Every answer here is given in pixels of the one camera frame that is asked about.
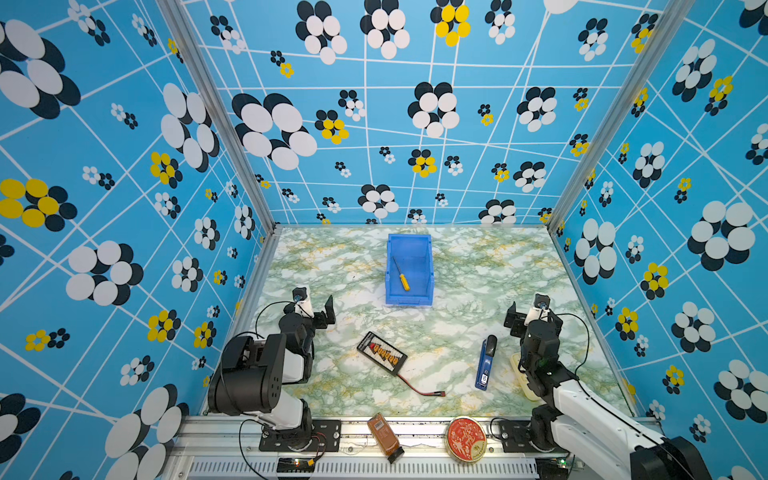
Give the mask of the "yellow handled screwdriver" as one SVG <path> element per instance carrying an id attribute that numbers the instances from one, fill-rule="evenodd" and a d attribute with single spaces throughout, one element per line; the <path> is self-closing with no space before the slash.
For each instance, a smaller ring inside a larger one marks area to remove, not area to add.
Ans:
<path id="1" fill-rule="evenodd" d="M 393 264 L 395 265 L 395 268 L 397 270 L 398 277 L 399 277 L 399 280 L 401 282 L 403 290 L 406 291 L 406 292 L 409 292 L 411 289 L 410 289 L 410 285 L 408 283 L 408 280 L 407 280 L 407 278 L 406 278 L 406 276 L 404 274 L 404 271 L 402 270 L 402 268 L 400 267 L 397 259 L 394 256 L 392 257 L 392 261 L 393 261 Z"/>

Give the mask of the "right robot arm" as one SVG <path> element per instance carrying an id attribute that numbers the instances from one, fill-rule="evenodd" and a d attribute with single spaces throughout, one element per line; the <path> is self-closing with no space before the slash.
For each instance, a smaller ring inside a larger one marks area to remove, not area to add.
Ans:
<path id="1" fill-rule="evenodd" d="M 560 360 L 563 321 L 538 294 L 526 313 L 514 305 L 504 326 L 520 340 L 515 362 L 527 387 L 543 403 L 531 414 L 530 442 L 563 449 L 604 479 L 709 479 L 701 453 L 683 437 L 668 438 L 625 415 Z"/>

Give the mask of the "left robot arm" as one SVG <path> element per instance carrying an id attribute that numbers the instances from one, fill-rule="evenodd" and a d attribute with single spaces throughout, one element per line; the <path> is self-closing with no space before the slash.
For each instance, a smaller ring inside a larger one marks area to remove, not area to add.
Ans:
<path id="1" fill-rule="evenodd" d="M 278 333 L 261 338 L 254 330 L 244 331 L 227 342 L 208 387 L 210 412 L 254 420 L 270 438 L 294 450 L 326 439 L 327 428 L 314 425 L 308 402 L 283 390 L 309 381 L 316 333 L 336 323 L 332 297 L 319 312 L 310 307 L 308 290 L 296 288 Z"/>

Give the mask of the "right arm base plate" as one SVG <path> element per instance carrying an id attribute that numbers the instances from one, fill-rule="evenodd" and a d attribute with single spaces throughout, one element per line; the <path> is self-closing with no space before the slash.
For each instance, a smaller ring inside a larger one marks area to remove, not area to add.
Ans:
<path id="1" fill-rule="evenodd" d="M 529 420 L 496 419 L 491 431 L 501 443 L 505 453 L 520 454 L 565 454 L 559 447 L 537 447 L 532 443 L 529 433 Z"/>

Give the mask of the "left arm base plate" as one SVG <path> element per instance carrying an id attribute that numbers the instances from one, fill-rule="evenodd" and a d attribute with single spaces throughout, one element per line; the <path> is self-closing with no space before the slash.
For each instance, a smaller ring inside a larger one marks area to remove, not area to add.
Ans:
<path id="1" fill-rule="evenodd" d="M 289 430 L 266 428 L 259 443 L 261 452 L 311 453 L 338 452 L 342 422 L 337 419 L 313 420 Z"/>

